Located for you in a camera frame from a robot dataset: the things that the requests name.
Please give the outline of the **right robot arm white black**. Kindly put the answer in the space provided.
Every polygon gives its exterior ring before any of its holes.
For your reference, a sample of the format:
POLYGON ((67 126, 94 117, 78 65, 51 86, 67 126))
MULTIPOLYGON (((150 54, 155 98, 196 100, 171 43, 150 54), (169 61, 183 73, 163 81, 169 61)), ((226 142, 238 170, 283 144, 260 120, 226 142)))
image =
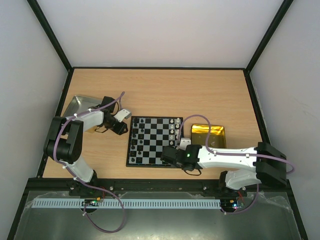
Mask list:
POLYGON ((250 185, 263 184, 270 188, 287 185, 287 157, 265 142, 259 142, 256 147, 228 149, 192 144, 183 139, 177 148, 164 147, 160 159, 187 174, 224 168, 218 183, 218 191, 224 196, 250 185))

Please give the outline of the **silver metal tin tray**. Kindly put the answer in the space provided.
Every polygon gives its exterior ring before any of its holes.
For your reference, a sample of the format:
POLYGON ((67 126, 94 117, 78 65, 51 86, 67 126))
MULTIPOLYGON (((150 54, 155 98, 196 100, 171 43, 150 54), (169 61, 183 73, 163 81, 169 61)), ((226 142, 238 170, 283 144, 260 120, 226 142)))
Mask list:
POLYGON ((101 99, 75 95, 67 106, 63 117, 69 119, 70 117, 73 117, 74 114, 77 114, 77 117, 68 123, 68 125, 65 127, 65 131, 69 130, 71 123, 75 120, 83 121, 83 132, 101 125, 103 122, 102 111, 93 111, 80 116, 82 112, 85 112, 88 109, 93 109, 95 106, 100 105, 101 103, 101 99))

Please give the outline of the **black white chess board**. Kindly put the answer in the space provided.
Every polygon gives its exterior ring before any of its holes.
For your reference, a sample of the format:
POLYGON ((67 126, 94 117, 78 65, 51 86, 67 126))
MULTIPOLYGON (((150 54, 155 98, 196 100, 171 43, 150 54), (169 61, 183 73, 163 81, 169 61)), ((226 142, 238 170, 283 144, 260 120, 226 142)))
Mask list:
POLYGON ((163 148, 178 147, 182 117, 132 116, 127 148, 127 167, 171 168, 161 160, 163 148))

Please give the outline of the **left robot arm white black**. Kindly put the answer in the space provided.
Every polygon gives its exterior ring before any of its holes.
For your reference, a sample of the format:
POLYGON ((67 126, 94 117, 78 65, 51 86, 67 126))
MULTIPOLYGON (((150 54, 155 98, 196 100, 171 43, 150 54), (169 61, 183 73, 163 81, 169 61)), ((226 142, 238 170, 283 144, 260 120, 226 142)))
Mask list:
POLYGON ((62 165, 73 179, 87 188, 111 194, 109 190, 97 186, 97 173, 82 156, 84 132, 92 128, 104 127, 117 135, 128 132, 128 125, 124 122, 132 113, 122 108, 121 95, 114 99, 105 96, 102 102, 86 110, 72 115, 55 116, 50 124, 44 143, 44 155, 62 165))

